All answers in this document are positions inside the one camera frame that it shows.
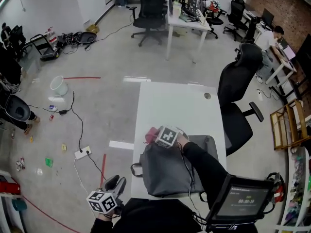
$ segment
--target green object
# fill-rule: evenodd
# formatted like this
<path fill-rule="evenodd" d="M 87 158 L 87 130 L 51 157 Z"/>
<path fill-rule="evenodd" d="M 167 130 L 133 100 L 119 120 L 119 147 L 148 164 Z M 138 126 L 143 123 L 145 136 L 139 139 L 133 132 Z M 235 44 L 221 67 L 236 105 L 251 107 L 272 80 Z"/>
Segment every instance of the green object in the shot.
<path fill-rule="evenodd" d="M 308 191 L 311 189 L 311 176 L 309 176 L 309 184 L 308 184 Z"/>
<path fill-rule="evenodd" d="M 45 158 L 45 165 L 52 167 L 53 166 L 53 160 L 49 158 Z"/>

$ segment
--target white desk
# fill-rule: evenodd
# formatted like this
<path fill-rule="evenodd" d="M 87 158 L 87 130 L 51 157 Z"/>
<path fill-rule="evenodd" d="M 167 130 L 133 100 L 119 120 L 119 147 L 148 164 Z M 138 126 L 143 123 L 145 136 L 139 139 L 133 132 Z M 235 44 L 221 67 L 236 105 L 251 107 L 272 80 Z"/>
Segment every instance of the white desk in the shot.
<path fill-rule="evenodd" d="M 211 94 L 206 99 L 204 94 Z M 145 150 L 145 135 L 151 127 L 176 126 L 188 135 L 214 138 L 218 160 L 226 168 L 225 136 L 219 101 L 214 87 L 142 82 L 138 101 L 133 163 Z M 142 178 L 132 176 L 132 198 L 159 198 L 148 195 Z"/>
<path fill-rule="evenodd" d="M 267 79 L 267 81 L 266 81 L 266 84 L 268 84 L 284 67 L 287 67 L 289 70 L 291 70 L 290 72 L 289 72 L 289 74 L 287 74 L 286 75 L 286 77 L 284 78 L 284 80 L 283 81 L 280 81 L 280 83 L 278 83 L 276 86 L 277 87 L 280 87 L 280 85 L 282 85 L 282 84 L 284 84 L 287 80 L 288 80 L 288 78 L 294 73 L 294 72 L 297 72 L 297 70 L 296 70 L 296 68 L 294 67 L 294 68 L 292 68 L 292 66 L 288 63 L 288 62 L 286 62 L 286 61 L 284 61 L 284 60 L 282 60 L 282 59 L 280 59 L 280 61 L 281 61 L 281 64 L 279 65 L 279 67 L 274 71 L 274 73 L 270 76 L 270 78 L 269 79 Z"/>
<path fill-rule="evenodd" d="M 173 16 L 170 16 L 170 6 L 169 6 L 169 3 L 168 3 L 168 6 L 167 6 L 167 15 L 168 15 L 168 24 L 169 24 L 169 39 L 168 39 L 168 42 L 167 42 L 167 50 L 166 50 L 166 60 L 169 60 L 170 58 L 170 52 L 171 52 L 171 45 L 172 45 L 172 36 L 173 36 L 173 29 L 174 29 L 174 26 L 176 27 L 181 27 L 181 28 L 190 28 L 190 29 L 198 29 L 200 31 L 202 31 L 202 35 L 201 35 L 201 40 L 200 40 L 200 43 L 199 43 L 199 46 L 198 46 L 198 49 L 193 57 L 193 63 L 196 63 L 197 61 L 197 57 L 198 55 L 200 54 L 201 52 L 201 48 L 203 46 L 203 42 L 204 42 L 204 39 L 205 39 L 205 36 L 207 34 L 208 31 L 211 30 L 210 26 L 208 25 L 207 22 L 205 22 L 205 25 L 202 26 L 200 22 L 185 22 L 183 21 L 182 19 L 179 19 L 179 18 L 174 18 Z M 201 21 L 204 22 L 204 16 L 202 15 L 201 11 L 198 10 L 200 15 L 201 15 Z"/>

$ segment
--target concrete floor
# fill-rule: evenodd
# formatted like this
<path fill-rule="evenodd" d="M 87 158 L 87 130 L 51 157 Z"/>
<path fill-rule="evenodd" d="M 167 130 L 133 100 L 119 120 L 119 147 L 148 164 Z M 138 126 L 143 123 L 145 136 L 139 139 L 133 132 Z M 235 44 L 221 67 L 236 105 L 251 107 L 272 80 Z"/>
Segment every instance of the concrete floor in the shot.
<path fill-rule="evenodd" d="M 129 24 L 131 12 L 114 7 L 99 23 L 101 39 L 120 27 Z M 173 38 L 171 58 L 165 60 L 167 39 L 159 46 L 152 38 L 147 39 L 141 48 L 140 37 L 132 39 L 131 33 L 141 31 L 134 26 L 126 27 L 106 40 L 95 43 L 90 51 L 80 47 L 72 55 L 61 54 L 59 59 L 41 63 L 38 54 L 32 53 L 27 65 L 28 76 L 23 80 L 22 91 L 18 95 L 28 104 L 48 108 L 56 105 L 59 110 L 70 108 L 72 92 L 75 91 L 74 111 L 84 123 L 81 147 L 90 146 L 91 157 L 101 168 L 106 154 L 104 175 L 115 174 L 127 178 L 127 186 L 122 196 L 124 202 L 130 199 L 132 150 L 109 147 L 109 141 L 134 142 L 139 83 L 123 82 L 124 76 L 147 77 L 155 82 L 189 83 L 198 82 L 205 86 L 218 87 L 223 68 L 234 61 L 235 48 L 231 34 L 222 34 L 224 25 L 216 26 L 219 39 L 207 35 L 197 64 L 193 64 L 191 54 L 196 50 L 200 36 L 195 32 L 180 30 L 184 35 Z M 99 80 L 67 80 L 68 93 L 62 98 L 54 97 L 50 90 L 53 77 L 100 76 Z M 269 114 L 281 107 L 280 101 L 263 98 L 260 101 L 256 89 L 269 94 L 268 87 L 259 84 L 254 78 L 241 101 L 237 104 L 242 110 L 249 109 L 254 101 L 261 109 L 265 120 L 260 123 L 256 116 L 249 116 L 254 136 L 240 150 L 227 158 L 227 170 L 235 175 L 250 178 L 265 178 L 270 172 L 281 172 L 285 177 L 285 153 L 273 150 L 273 139 Z M 64 116 L 55 115 L 49 121 L 50 113 L 33 108 L 41 117 L 30 135 L 24 136 L 16 130 L 15 139 L 8 131 L 3 133 L 0 147 L 1 169 L 9 169 L 21 185 L 23 195 L 41 210 L 81 233 L 89 232 L 94 221 L 86 202 L 86 192 L 80 186 L 73 161 L 78 150 L 81 122 L 72 112 Z M 62 152 L 61 145 L 67 145 Z M 26 169 L 17 172 L 15 161 L 25 158 Z M 45 158 L 52 158 L 53 167 L 45 165 Z M 84 186 L 91 192 L 100 185 L 101 174 L 87 157 L 76 162 Z M 195 204 L 206 215 L 207 206 L 198 199 Z M 272 233 L 273 225 L 279 219 L 281 204 L 266 218 L 256 223 L 260 233 Z M 67 233 L 33 206 L 23 213 L 28 232 Z"/>

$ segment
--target desk leg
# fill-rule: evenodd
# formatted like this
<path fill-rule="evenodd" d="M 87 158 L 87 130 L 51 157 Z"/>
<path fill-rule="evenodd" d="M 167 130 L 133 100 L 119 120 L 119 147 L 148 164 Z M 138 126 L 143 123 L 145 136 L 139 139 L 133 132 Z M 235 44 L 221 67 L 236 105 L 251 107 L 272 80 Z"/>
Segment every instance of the desk leg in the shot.
<path fill-rule="evenodd" d="M 280 64 L 280 66 L 274 71 L 274 73 L 270 76 L 269 79 L 267 79 L 266 84 L 270 83 L 271 80 L 282 70 L 282 68 L 284 67 L 284 64 Z"/>
<path fill-rule="evenodd" d="M 290 71 L 289 74 L 286 75 L 285 79 L 277 84 L 277 88 L 279 88 L 281 85 L 283 85 L 286 81 L 288 81 L 289 77 L 294 73 L 294 70 Z"/>
<path fill-rule="evenodd" d="M 207 31 L 203 31 L 203 32 L 202 32 L 201 40 L 200 40 L 200 44 L 199 44 L 198 50 L 197 50 L 196 53 L 194 54 L 194 58 L 193 58 L 193 61 L 192 61 L 193 63 L 196 63 L 196 61 L 197 61 L 197 58 L 198 58 L 198 56 L 199 56 L 199 54 L 200 54 L 200 52 L 201 52 L 201 48 L 202 48 L 202 46 L 203 46 L 203 43 L 204 43 L 206 34 L 207 34 Z"/>
<path fill-rule="evenodd" d="M 173 36 L 173 26 L 170 25 L 169 39 L 167 41 L 167 49 L 166 49 L 166 60 L 170 59 L 170 52 L 171 52 L 171 45 L 172 45 L 172 36 Z"/>

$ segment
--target hand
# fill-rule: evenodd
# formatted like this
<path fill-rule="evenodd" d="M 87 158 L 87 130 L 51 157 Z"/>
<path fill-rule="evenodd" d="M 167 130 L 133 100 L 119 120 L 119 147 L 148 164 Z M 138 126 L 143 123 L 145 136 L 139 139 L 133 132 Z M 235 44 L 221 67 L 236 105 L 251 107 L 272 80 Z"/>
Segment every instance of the hand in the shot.
<path fill-rule="evenodd" d="M 113 216 L 115 213 L 115 210 L 112 210 L 111 212 L 107 213 L 107 216 Z M 111 218 L 106 217 L 104 214 L 99 213 L 98 214 L 98 219 L 102 220 L 102 221 L 106 221 L 106 222 L 111 222 Z"/>
<path fill-rule="evenodd" d="M 178 133 L 177 142 L 180 144 L 181 150 L 183 150 L 184 146 L 190 142 L 187 138 L 185 138 L 181 133 Z"/>

